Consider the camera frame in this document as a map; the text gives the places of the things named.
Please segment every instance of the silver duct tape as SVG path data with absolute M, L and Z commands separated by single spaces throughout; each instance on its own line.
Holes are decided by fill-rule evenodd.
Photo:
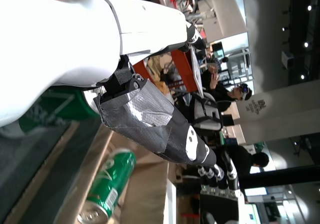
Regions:
M 117 109 L 119 108 L 119 106 L 127 104 L 134 96 L 136 96 L 139 93 L 139 91 L 140 89 L 133 90 L 125 95 L 121 95 L 111 100 L 108 100 L 107 102 L 104 102 L 102 104 L 103 109 L 106 111 Z
M 148 128 L 112 128 L 116 133 L 133 140 L 153 153 L 163 153 L 171 133 L 170 126 Z
M 147 81 L 140 91 L 132 92 L 100 104 L 107 126 L 147 128 L 169 123 L 175 108 L 154 84 Z

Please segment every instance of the man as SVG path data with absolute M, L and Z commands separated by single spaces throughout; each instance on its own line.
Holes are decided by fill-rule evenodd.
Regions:
M 235 169 L 237 170 L 238 176 L 243 176 L 250 174 L 250 169 L 252 166 L 255 167 L 266 167 L 269 163 L 269 157 L 264 152 L 259 152 L 251 155 L 243 146 L 231 145 L 231 146 L 220 146 L 214 150 L 216 155 L 216 163 L 220 166 L 224 172 L 227 172 L 225 164 L 222 160 L 222 151 L 227 151 L 230 158 L 232 159 Z M 178 195 L 190 195 L 199 194 L 201 190 L 200 180 L 194 180 L 198 177 L 198 169 L 195 167 L 184 170 L 182 177 L 184 178 L 183 183 L 177 184 L 177 194 Z
M 201 81 L 205 91 L 210 93 L 215 101 L 218 102 L 218 109 L 220 112 L 227 110 L 231 105 L 231 102 L 236 100 L 248 100 L 252 96 L 252 90 L 247 84 L 240 84 L 231 91 L 228 91 L 223 86 L 222 82 L 219 81 L 216 66 L 209 66 L 208 70 L 201 75 Z
M 226 169 L 221 159 L 221 153 L 224 150 L 228 152 L 239 176 L 250 174 L 250 169 L 252 166 L 266 167 L 269 163 L 269 157 L 264 152 L 259 152 L 254 155 L 251 155 L 241 145 L 230 145 L 226 147 L 221 146 L 221 147 L 218 147 L 216 150 L 214 150 L 214 152 L 217 156 L 217 160 L 216 160 L 217 165 L 220 166 L 224 171 L 226 171 Z

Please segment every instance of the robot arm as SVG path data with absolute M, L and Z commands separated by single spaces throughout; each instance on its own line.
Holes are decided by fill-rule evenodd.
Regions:
M 0 0 L 0 6 L 0 127 L 51 85 L 94 87 L 115 72 L 120 56 L 133 65 L 199 39 L 188 35 L 178 10 L 140 0 Z

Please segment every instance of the wall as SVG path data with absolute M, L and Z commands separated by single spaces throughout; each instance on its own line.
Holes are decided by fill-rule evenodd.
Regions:
M 283 69 L 281 51 L 288 39 L 282 27 L 288 24 L 290 0 L 244 0 L 249 49 L 256 93 L 269 91 L 288 84 L 288 73 Z
M 268 141 L 267 146 L 276 169 L 286 169 L 314 164 L 310 155 L 305 150 L 301 150 L 299 157 L 294 155 L 294 148 L 289 139 Z M 316 203 L 316 200 L 320 199 L 320 193 L 318 191 L 319 187 L 316 187 L 314 183 L 293 184 L 292 187 L 297 196 L 299 206 L 304 213 L 306 222 L 320 223 L 320 205 Z M 290 204 L 292 205 L 292 212 L 295 216 L 296 223 L 303 223 L 297 214 L 298 211 L 294 202 L 290 201 Z

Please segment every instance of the can lid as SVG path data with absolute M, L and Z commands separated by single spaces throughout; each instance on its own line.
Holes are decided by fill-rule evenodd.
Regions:
M 78 215 L 78 220 L 82 224 L 106 224 L 108 219 L 106 210 L 89 200 L 85 201 Z
M 120 153 L 132 153 L 133 154 L 132 150 L 129 150 L 127 148 L 118 148 L 110 153 L 110 157 L 115 156 Z

